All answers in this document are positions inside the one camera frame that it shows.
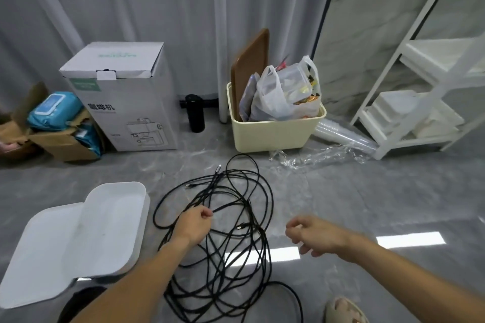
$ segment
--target brown cutting board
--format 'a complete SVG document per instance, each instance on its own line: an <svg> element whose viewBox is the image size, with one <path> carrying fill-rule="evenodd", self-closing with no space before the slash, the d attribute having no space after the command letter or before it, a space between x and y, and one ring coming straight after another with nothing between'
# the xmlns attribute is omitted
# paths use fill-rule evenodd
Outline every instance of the brown cutting board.
<svg viewBox="0 0 485 323"><path fill-rule="evenodd" d="M243 96L249 77L257 73L261 75L268 65L270 47L270 31L263 28L236 58L231 67L232 102L234 118L241 121L239 101Z"/></svg>

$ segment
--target yellow plastic bin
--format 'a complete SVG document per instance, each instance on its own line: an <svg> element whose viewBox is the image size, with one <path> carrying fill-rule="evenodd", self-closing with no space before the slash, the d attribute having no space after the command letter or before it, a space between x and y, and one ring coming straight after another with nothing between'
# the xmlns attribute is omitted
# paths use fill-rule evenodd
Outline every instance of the yellow plastic bin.
<svg viewBox="0 0 485 323"><path fill-rule="evenodd" d="M242 153L301 148L318 122L327 115L325 107L320 105L318 116L315 118L243 123L234 118L231 83L227 84L227 101L231 114L234 145Z"/></svg>

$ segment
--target gray floor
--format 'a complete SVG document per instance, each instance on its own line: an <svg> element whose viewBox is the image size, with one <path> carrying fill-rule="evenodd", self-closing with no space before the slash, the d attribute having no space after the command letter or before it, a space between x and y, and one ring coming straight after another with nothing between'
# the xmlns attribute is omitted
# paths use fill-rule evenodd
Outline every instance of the gray floor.
<svg viewBox="0 0 485 323"><path fill-rule="evenodd" d="M151 223L155 203L173 186L213 172L236 153L230 126L220 124L215 112L207 111L206 118L203 133L190 133L184 124L179 151L113 153L83 166L59 163L45 155L18 167L2 167L0 277L32 216L47 207L82 202L89 191L105 182L135 180L146 186L152 207L140 259L153 255L163 236ZM442 277L485 293L483 138L485 130L478 130L445 153L389 157L363 165L349 161L298 171L269 161L267 153L255 155L275 193L275 213L267 232L271 248L293 246L284 236L284 225L301 212L315 213L370 237L439 231L446 245L396 251ZM173 220L189 197L191 192L184 190L170 199L161 221ZM219 216L215 222L229 221ZM194 285L200 280L195 271L188 271L184 278ZM324 302L335 295L356 301L373 322L416 321L363 270L335 256L274 263L272 279L293 286L307 322L320 321ZM50 301L0 309L0 321L54 322L75 291L94 284L77 282ZM247 321L295 322L296 313L293 298L282 288L270 287L251 308ZM177 319L161 300L153 321Z"/></svg>

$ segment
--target tangled black cable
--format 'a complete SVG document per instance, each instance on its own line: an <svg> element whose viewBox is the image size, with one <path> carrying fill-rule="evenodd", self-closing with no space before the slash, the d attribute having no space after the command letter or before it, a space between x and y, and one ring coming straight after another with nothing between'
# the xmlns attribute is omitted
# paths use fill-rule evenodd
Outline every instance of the tangled black cable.
<svg viewBox="0 0 485 323"><path fill-rule="evenodd" d="M256 171L228 169L231 161L234 158L241 156L250 159L256 167ZM157 211L166 198L180 187L187 186L191 188L205 185L205 188L197 193L197 195L185 207L184 210L188 210L191 207L201 204L210 208L212 196L215 194L226 194L234 197L235 200L213 209L212 211L214 213L227 207L241 206L241 211L236 222L234 223L234 227L229 232L212 228L203 243L201 243L203 245L198 246L203 250L205 257L189 265L180 265L181 268L191 268L205 262L207 268L206 283L198 289L187 291L180 286L175 276L173 276L164 294L168 305L170 308L172 308L173 312L179 317L180 320L187 323L210 323L223 317L240 316L242 316L241 322L243 322L248 309L258 301L266 287L269 285L282 285L291 291L291 293L295 296L300 309L300 322L303 323L303 308L296 292L290 286L282 282L270 281L272 265L269 244L266 238L266 229L268 228L273 216L274 208L274 198L271 186L268 184L268 181L266 181L266 179L260 175L258 164L249 155L235 155L227 162L226 169L224 171L219 172L219 169L220 166L213 175L201 176L177 185L160 200L153 213L154 225L159 229L168 230L158 247L160 250L162 245L167 243L172 237L172 233L178 218L171 225L162 226L159 225L155 220ZM221 184L221 181L224 179L228 180L229 186ZM243 179L246 181L246 189L242 194L234 186L232 182L234 179ZM258 219L258 217L253 213L253 207L251 205L251 196L256 189L262 190L264 197L266 198L264 215L261 219ZM217 245L211 235L212 233L224 236L224 241ZM238 241L235 247L229 248L230 240ZM236 252L236 249L238 249L245 240L249 241L249 245L244 247L241 251ZM214 250L213 252L209 251L209 245L211 246L211 249ZM258 253L258 262L251 273L244 275L243 270L252 251ZM229 263L227 263L228 260L226 261L224 258L226 253L231 253L231 259L232 256L235 256ZM227 274L227 269L231 267L238 259L244 259L244 262L238 270L234 270L235 267L233 267L231 271L232 276L229 276ZM224 299L224 294L228 291L237 289L247 284L252 278L257 278L259 271L261 271L261 280L256 289L245 301L235 305ZM197 308L188 308L186 304L184 304L184 300L188 298L196 298L200 300L201 305ZM201 319L201 317L211 307L215 307L219 311L219 315L209 320L199 321L199 319Z"/></svg>

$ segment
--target black thermos bottle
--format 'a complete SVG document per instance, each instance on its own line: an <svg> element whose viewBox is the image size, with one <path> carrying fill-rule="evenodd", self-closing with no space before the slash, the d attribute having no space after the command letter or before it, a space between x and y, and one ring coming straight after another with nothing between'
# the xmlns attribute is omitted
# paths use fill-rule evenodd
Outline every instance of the black thermos bottle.
<svg viewBox="0 0 485 323"><path fill-rule="evenodd" d="M197 95L187 95L185 96L185 103L187 104L187 115L189 116L190 129L194 133L200 133L206 127L202 98Z"/></svg>

